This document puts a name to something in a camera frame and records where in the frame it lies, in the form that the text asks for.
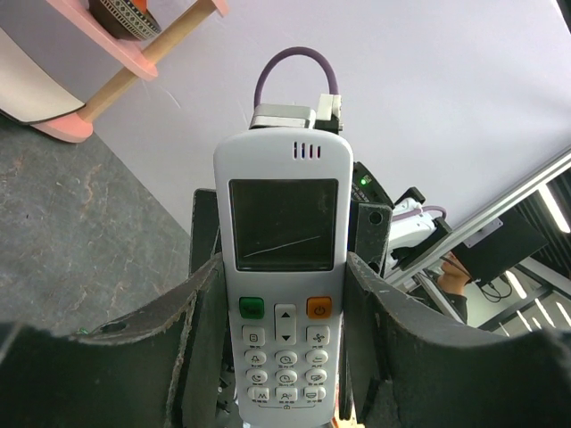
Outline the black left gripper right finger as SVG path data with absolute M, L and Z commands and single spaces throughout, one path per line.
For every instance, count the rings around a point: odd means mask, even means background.
M 339 414 L 367 427 L 567 427 L 570 336 L 455 321 L 347 257 Z

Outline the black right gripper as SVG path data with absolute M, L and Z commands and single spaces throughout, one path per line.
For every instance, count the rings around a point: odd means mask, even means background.
M 348 247 L 376 273 L 385 271 L 392 217 L 391 198 L 363 163 L 354 162 Z M 220 251 L 216 191 L 198 189 L 193 199 L 189 271 L 194 273 Z

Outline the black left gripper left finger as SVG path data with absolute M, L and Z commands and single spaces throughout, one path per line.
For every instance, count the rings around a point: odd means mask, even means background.
M 4 427 L 212 427 L 227 327 L 220 256 L 90 334 L 1 326 Z

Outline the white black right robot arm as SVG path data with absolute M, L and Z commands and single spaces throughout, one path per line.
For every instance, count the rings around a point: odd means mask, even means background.
M 416 188 L 396 202 L 361 162 L 353 164 L 348 251 L 383 276 L 408 268 L 434 250 L 451 233 L 444 208 L 425 204 Z M 216 191 L 194 192 L 189 273 L 221 251 Z

